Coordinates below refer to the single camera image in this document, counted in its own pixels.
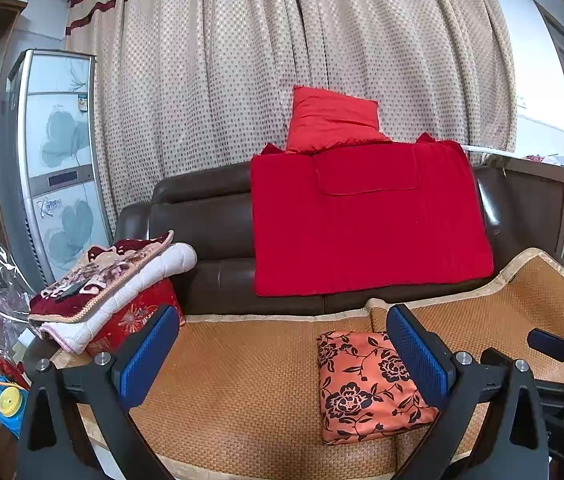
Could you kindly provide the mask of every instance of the red box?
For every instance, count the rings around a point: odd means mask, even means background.
[[[171,280],[165,278],[140,292],[133,301],[115,313],[87,345],[87,353],[94,356],[99,352],[115,352],[126,336],[139,332],[157,308],[165,303],[178,310],[182,326],[185,323],[182,308],[175,297]]]

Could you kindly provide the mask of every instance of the curtain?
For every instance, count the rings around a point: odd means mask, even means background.
[[[512,150],[497,0],[71,0],[95,54],[94,137],[111,225],[166,176],[284,147],[294,84],[377,100],[395,140]]]

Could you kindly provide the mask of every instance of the metal screw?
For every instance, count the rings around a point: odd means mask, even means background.
[[[528,363],[526,361],[524,361],[524,359],[518,359],[516,361],[516,368],[518,370],[520,370],[521,372],[527,372],[528,371]]]
[[[40,359],[40,361],[38,361],[36,364],[36,370],[38,372],[45,372],[48,370],[50,365],[51,361],[49,361],[48,359]]]
[[[473,362],[473,358],[471,357],[471,354],[469,354],[469,352],[463,352],[463,351],[458,352],[456,354],[456,360],[461,365],[470,365]]]
[[[111,361],[111,354],[108,352],[100,352],[93,358],[93,360],[98,366],[104,366],[107,365],[109,361]]]

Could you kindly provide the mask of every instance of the sofa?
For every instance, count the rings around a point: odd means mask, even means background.
[[[536,247],[564,263],[564,168],[530,160],[494,158],[474,169],[494,275],[520,251]],[[150,202],[125,207],[115,239],[174,231],[191,244],[197,266],[172,277],[185,314],[319,316],[361,308],[369,298],[387,303],[436,298],[478,288],[492,279],[453,284],[393,285],[326,296],[262,298],[254,293],[255,254],[249,163],[195,171],[160,181]],[[33,372],[57,345],[36,340],[25,355]]]

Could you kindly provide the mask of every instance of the woven mat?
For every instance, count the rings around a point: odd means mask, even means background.
[[[538,249],[523,251],[491,283],[462,294],[413,301],[407,306],[422,325],[436,332],[453,352],[465,350],[475,359],[492,346],[506,355],[529,363],[537,379],[564,383],[564,363],[530,349],[526,335],[534,328],[564,337],[564,268]],[[382,300],[369,300],[374,331],[386,330]],[[457,450],[471,450],[486,414],[479,404]],[[400,466],[426,428],[396,437]]]
[[[526,345],[535,327],[564,336],[564,269],[542,251],[524,251],[477,290],[407,305],[452,351],[478,359],[493,346],[526,359],[537,378],[564,381],[564,364]],[[366,310],[320,320],[191,316],[147,399],[131,411],[133,419],[182,480],[342,480],[391,473],[427,428],[326,446],[315,343],[327,330],[385,330],[388,307],[369,300]],[[472,448],[486,409],[476,409],[456,457]],[[104,444],[92,414],[83,415],[89,435]]]

